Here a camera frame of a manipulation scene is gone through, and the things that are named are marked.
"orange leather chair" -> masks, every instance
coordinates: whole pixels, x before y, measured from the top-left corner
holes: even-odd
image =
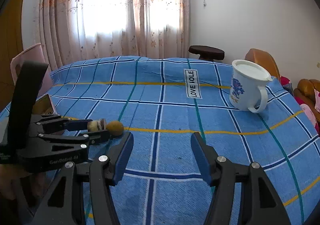
[[[258,49],[250,49],[244,59],[262,66],[270,73],[271,76],[275,76],[279,82],[281,82],[281,76],[277,64],[269,53]]]
[[[293,91],[293,94],[301,98],[305,104],[307,104],[313,114],[316,117],[318,123],[320,123],[320,113],[315,109],[316,96],[315,89],[320,91],[320,81],[316,79],[301,79],[297,88]]]

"pink curtain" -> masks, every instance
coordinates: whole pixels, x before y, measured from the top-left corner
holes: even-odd
[[[118,55],[188,56],[189,0],[42,1],[39,38],[52,70]]]

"white label patch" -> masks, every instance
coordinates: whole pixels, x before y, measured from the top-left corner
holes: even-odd
[[[186,94],[190,98],[202,98],[200,85],[198,82],[198,71],[184,69],[184,79],[186,81]]]

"dark wooden stool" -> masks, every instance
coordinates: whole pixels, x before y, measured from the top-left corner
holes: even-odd
[[[224,51],[218,48],[213,48],[203,45],[192,45],[189,47],[189,52],[193,54],[200,54],[199,60],[205,61],[222,61],[224,59]]]

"blue gripper pad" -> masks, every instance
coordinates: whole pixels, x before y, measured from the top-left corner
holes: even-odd
[[[191,149],[193,155],[195,156],[202,179],[209,186],[212,186],[211,174],[215,169],[215,158],[217,157],[217,153],[213,147],[207,146],[204,143],[201,135],[198,132],[195,132],[191,135]]]
[[[109,150],[108,156],[111,157],[110,162],[115,167],[112,179],[115,185],[117,185],[123,177],[133,149],[133,140],[133,134],[131,132],[126,132],[121,142],[118,145],[111,147]]]

